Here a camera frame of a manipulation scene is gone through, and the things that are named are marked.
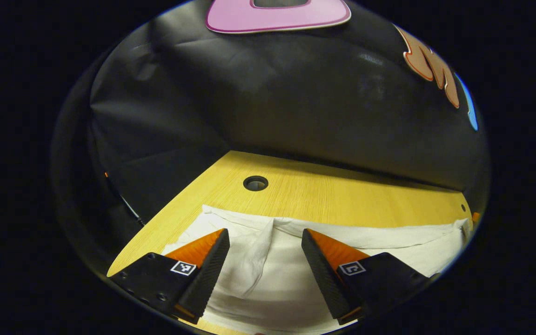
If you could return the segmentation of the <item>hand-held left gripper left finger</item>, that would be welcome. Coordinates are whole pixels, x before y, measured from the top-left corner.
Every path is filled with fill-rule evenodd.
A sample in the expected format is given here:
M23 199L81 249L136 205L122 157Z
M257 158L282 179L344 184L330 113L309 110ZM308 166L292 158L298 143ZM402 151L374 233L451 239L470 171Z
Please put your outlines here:
M147 253L110 280L160 314L197 324L229 248L229 231L221 228L165 255Z

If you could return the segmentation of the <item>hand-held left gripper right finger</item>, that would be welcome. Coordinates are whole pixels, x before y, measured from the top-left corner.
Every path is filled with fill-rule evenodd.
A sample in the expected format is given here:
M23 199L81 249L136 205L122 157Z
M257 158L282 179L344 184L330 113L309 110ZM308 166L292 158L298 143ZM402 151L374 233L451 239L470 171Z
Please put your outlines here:
M301 247L341 326L383 316L429 285L427 276L390 253L370 256L312 229L302 232Z

